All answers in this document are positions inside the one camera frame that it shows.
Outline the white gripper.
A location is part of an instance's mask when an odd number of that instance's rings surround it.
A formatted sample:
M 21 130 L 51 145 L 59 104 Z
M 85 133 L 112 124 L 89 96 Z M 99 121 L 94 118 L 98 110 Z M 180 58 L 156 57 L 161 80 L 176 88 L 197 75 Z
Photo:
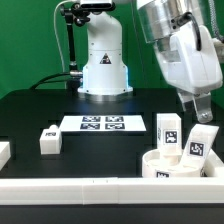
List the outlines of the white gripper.
M 200 123 L 213 119 L 211 94 L 222 86 L 223 76 L 216 50 L 208 29 L 199 26 L 202 49 L 196 49 L 196 34 L 191 22 L 183 25 L 168 42 L 168 50 L 160 52 L 155 45 L 156 58 L 166 82 L 178 89 L 184 112 L 195 112 Z

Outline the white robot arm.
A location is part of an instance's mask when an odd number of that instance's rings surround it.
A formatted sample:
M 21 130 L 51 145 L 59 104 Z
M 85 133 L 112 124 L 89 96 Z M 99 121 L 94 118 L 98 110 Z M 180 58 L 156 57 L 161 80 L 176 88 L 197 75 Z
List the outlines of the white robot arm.
M 121 56 L 122 31 L 109 13 L 129 0 L 79 0 L 80 21 L 87 24 L 88 59 L 79 91 L 94 97 L 130 92 Z M 201 0 L 137 0 L 145 41 L 151 43 L 166 82 L 178 90 L 184 107 L 193 104 L 199 122 L 213 119 L 210 92 L 223 77 L 202 16 Z

